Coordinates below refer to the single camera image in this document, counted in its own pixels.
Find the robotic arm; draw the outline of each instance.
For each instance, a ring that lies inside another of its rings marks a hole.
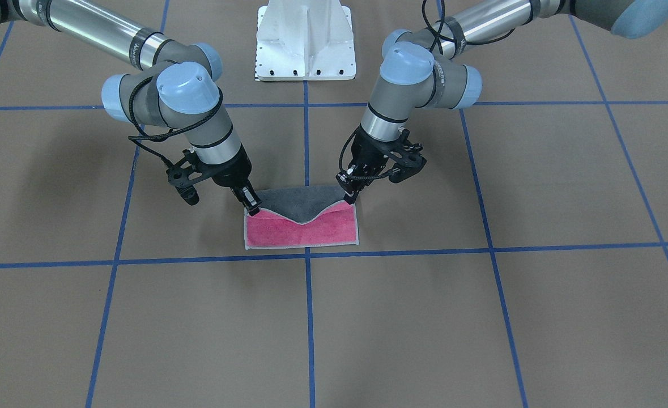
[[[193,184],[212,179],[232,189],[249,214],[258,212],[250,160],[214,82],[223,72],[215,49],[185,46],[87,0],[0,0],[0,23],[12,20],[68,33],[141,70],[105,82],[101,96],[109,115],[136,127],[140,134],[130,139],[165,163],[168,182],[191,206],[199,201]],[[170,131],[150,136],[143,124]],[[142,144],[182,133],[191,148],[177,163]]]
[[[381,47],[380,77],[359,127],[339,156],[337,181],[352,204],[363,188],[388,177],[399,183],[422,170],[422,146],[409,142],[404,128],[414,108],[469,108],[482,90],[473,67],[451,60],[474,46],[507,38],[536,18],[570,14],[629,39],[645,36],[668,19],[668,0],[485,0],[416,33],[396,30]],[[352,143],[352,160],[342,167]],[[394,161],[384,170],[388,160]]]

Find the gray fabric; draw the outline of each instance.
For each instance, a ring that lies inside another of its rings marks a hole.
[[[323,210],[344,199],[340,186],[305,186],[304,188],[266,189],[256,192],[261,208],[304,224]]]

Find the blue cap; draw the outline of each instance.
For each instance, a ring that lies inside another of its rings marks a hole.
[[[414,85],[432,75],[435,57],[419,45],[400,41],[391,46],[381,63],[380,75],[395,85]]]
[[[193,45],[200,48],[205,54],[205,57],[207,57],[207,63],[210,65],[210,77],[212,77],[214,81],[218,80],[218,78],[223,75],[223,60],[220,59],[220,54],[218,54],[218,52],[209,44],[195,43]]]
[[[130,123],[120,101],[120,83],[124,75],[112,75],[103,85],[103,106],[109,116]]]
[[[460,103],[452,109],[469,108],[476,103],[482,93],[482,75],[479,75],[479,71],[469,65],[463,65],[463,67],[467,70],[467,84]]]
[[[643,37],[668,20],[668,0],[635,0],[618,17],[611,33],[627,39]]]
[[[404,28],[399,28],[398,30],[392,31],[391,34],[386,36],[384,43],[381,44],[381,56],[386,57],[386,52],[394,45],[395,42],[402,36],[404,33],[411,33],[411,31]]]
[[[210,111],[220,99],[218,87],[197,62],[186,61],[165,68],[155,86],[163,103],[179,113]]]

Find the pink fabric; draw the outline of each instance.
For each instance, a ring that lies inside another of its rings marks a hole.
[[[249,248],[302,248],[359,243],[354,206],[339,201],[315,219],[298,224],[262,209],[245,218],[245,245]]]

